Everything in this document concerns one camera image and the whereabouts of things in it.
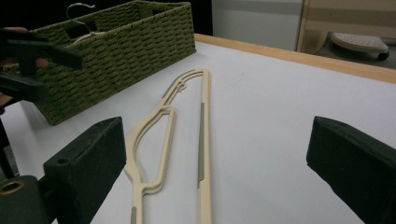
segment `hanger hook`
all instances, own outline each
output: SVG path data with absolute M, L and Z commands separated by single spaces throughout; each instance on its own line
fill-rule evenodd
M 90 32 L 90 34 L 92 34 L 92 30 L 91 30 L 91 28 L 87 25 L 87 23 L 82 22 L 82 21 L 76 21 L 76 20 L 72 19 L 72 18 L 69 16 L 69 9 L 70 9 L 71 7 L 76 7 L 76 6 L 83 6 L 83 7 L 88 7 L 88 8 L 94 8 L 95 5 L 90 6 L 90 5 L 87 5 L 87 4 L 84 4 L 84 3 L 75 3 L 75 4 L 70 5 L 70 6 L 66 9 L 66 17 L 67 17 L 70 21 L 73 21 L 73 22 L 78 23 L 78 24 L 81 24 L 81 25 L 85 25 L 85 27 L 87 27 L 87 29 L 88 29 L 88 31 Z

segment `white table surface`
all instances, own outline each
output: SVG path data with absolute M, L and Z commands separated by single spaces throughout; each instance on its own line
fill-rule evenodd
M 363 223 L 306 165 L 313 119 L 343 121 L 396 147 L 396 86 L 199 42 L 196 48 L 56 126 L 30 103 L 7 107 L 1 119 L 21 175 L 40 178 L 46 160 L 103 119 L 122 117 L 127 134 L 176 77 L 207 68 L 213 223 Z M 197 223 L 200 93 L 200 79 L 192 79 L 173 103 L 177 123 L 167 176 L 162 191 L 145 196 L 145 223 Z M 165 122 L 138 148 L 147 179 L 155 176 Z M 132 187 L 122 172 L 92 223 L 130 223 Z

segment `clothes hanger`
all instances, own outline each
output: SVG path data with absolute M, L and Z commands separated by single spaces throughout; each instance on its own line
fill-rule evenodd
M 72 21 L 72 22 L 75 22 L 75 23 L 84 25 L 84 26 L 87 28 L 87 30 L 89 31 L 89 33 L 88 33 L 87 35 L 83 35 L 83 36 L 79 37 L 77 40 L 75 40 L 75 42 L 74 42 L 73 44 L 76 44 L 77 42 L 79 42 L 79 41 L 81 41 L 81 40 L 84 40 L 84 39 L 93 37 L 93 36 L 95 36 L 95 35 L 102 35 L 102 34 L 104 34 L 105 32 L 94 32 L 94 31 L 92 31 L 91 28 L 90 28 L 85 22 L 77 21 L 77 20 L 75 20 L 75 19 L 73 19 L 73 18 L 71 18 L 71 17 L 69 16 L 69 9 L 70 9 L 71 7 L 77 7 L 77 6 L 88 7 L 88 8 L 94 8 L 94 7 L 95 7 L 95 5 L 90 6 L 90 5 L 87 5 L 87 4 L 84 4 L 84 3 L 75 3 L 75 4 L 72 4 L 72 5 L 70 5 L 70 6 L 67 7 L 67 9 L 66 9 L 66 16 L 67 16 L 67 18 L 68 18 L 70 21 Z
M 209 92 L 210 92 L 210 73 L 208 70 L 192 70 L 187 72 L 172 83 L 156 109 L 144 119 L 140 120 L 134 128 L 126 135 L 125 146 L 127 162 L 124 171 L 134 185 L 134 201 L 131 215 L 131 223 L 143 224 L 143 196 L 149 193 L 157 193 L 163 187 L 165 178 L 166 164 L 169 157 L 169 148 L 175 128 L 176 112 L 171 105 L 172 100 L 178 92 L 184 90 L 186 81 L 202 77 L 202 100 L 201 100 L 201 125 L 199 133 L 199 156 L 198 156 L 198 207 L 199 223 L 212 223 L 211 209 L 211 189 L 210 189 L 210 151 L 209 151 Z M 163 154 L 157 179 L 154 182 L 143 183 L 139 168 L 136 163 L 136 149 L 144 133 L 164 115 L 169 114 L 168 126 L 166 129 L 165 141 L 163 144 Z

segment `white wall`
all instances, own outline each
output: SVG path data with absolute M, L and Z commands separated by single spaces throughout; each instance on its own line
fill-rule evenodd
M 213 35 L 296 50 L 304 0 L 212 0 Z

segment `green woven basket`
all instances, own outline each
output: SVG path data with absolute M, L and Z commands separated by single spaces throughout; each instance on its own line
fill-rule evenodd
M 106 33 L 74 43 L 67 32 L 81 25 L 72 21 L 33 30 L 83 55 L 83 70 L 51 63 L 32 77 L 49 89 L 48 101 L 35 105 L 51 125 L 196 51 L 190 3 L 132 1 L 75 20 L 94 22 L 97 32 Z

